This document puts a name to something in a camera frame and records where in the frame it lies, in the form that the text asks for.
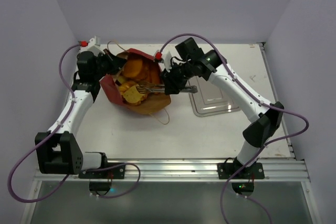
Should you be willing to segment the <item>round orange fake bun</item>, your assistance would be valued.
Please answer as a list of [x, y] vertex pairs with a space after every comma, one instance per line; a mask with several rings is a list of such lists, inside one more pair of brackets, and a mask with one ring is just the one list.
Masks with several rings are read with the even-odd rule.
[[126, 78], [135, 78], [138, 76], [143, 67], [143, 60], [140, 58], [131, 58], [128, 59], [126, 64], [124, 65], [122, 74]]

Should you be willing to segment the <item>red paper bag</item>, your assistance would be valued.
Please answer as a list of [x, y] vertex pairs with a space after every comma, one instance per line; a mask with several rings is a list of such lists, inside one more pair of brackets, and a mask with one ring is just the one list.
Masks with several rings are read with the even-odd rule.
[[[134, 48], [122, 48], [122, 51], [118, 53], [118, 56], [126, 60], [131, 58], [140, 58], [143, 60], [143, 66], [145, 63], [149, 62], [156, 63], [152, 56]], [[123, 68], [117, 74], [106, 75], [100, 80], [100, 85], [110, 103], [127, 108], [137, 114], [149, 115], [153, 118], [156, 118], [154, 115], [155, 113], [160, 112], [161, 110], [165, 111], [166, 107], [171, 103], [171, 98], [169, 95], [165, 95], [164, 93], [147, 93], [147, 98], [142, 101], [140, 105], [130, 105], [125, 101], [122, 95], [128, 88], [138, 84], [139, 82], [146, 81], [140, 80], [141, 72], [135, 78], [126, 78], [122, 74]]]

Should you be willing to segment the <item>seeded fake bread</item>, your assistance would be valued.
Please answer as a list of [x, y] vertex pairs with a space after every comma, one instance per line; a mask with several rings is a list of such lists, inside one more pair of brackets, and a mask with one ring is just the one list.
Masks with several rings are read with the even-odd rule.
[[138, 84], [128, 88], [123, 93], [123, 98], [125, 101], [130, 105], [140, 105], [142, 101], [144, 101], [148, 94], [147, 93], [140, 93], [137, 88], [139, 87]]

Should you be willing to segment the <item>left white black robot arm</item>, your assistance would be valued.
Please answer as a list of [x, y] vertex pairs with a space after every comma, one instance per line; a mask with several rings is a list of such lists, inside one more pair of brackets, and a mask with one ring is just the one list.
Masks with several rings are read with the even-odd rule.
[[82, 152], [76, 135], [82, 120], [94, 104], [100, 91], [100, 80], [106, 75], [119, 73], [126, 59], [105, 49], [99, 53], [83, 51], [77, 55], [68, 101], [57, 121], [47, 132], [35, 137], [39, 170], [43, 174], [77, 175], [90, 170], [97, 178], [104, 178], [109, 165], [100, 152]]

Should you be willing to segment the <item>steel tongs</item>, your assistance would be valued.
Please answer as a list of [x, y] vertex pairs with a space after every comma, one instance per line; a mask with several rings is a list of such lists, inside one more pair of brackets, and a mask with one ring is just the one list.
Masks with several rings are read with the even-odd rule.
[[164, 84], [153, 84], [149, 82], [139, 82], [136, 85], [136, 90], [141, 94], [147, 93], [164, 93], [165, 95], [179, 93], [197, 93], [197, 86], [185, 86], [183, 89], [166, 88]]

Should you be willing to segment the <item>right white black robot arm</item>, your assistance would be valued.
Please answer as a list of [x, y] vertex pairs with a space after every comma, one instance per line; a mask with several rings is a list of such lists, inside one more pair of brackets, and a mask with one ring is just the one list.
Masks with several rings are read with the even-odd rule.
[[257, 153], [265, 146], [281, 125], [284, 106], [272, 103], [258, 94], [236, 74], [217, 49], [204, 52], [193, 38], [175, 47], [180, 62], [176, 63], [170, 53], [155, 54], [155, 60], [164, 64], [161, 79], [166, 95], [178, 94], [193, 77], [203, 78], [223, 90], [237, 103], [250, 122], [243, 131], [244, 143], [233, 161], [236, 176], [246, 178], [253, 171]]

